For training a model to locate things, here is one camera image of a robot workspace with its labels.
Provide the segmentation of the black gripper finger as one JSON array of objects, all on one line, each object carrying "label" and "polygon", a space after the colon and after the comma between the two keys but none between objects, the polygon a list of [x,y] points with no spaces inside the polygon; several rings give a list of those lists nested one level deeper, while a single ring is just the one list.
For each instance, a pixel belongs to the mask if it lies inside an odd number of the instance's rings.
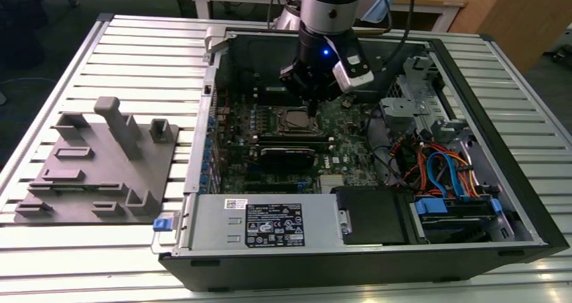
[{"label": "black gripper finger", "polygon": [[306,65],[299,60],[294,60],[290,66],[282,68],[279,80],[294,96],[304,102],[308,117],[314,118],[314,85],[306,71]]},{"label": "black gripper finger", "polygon": [[342,95],[342,90],[331,70],[314,70],[312,79],[312,117],[315,117],[319,111],[320,104],[326,101],[334,101]]}]

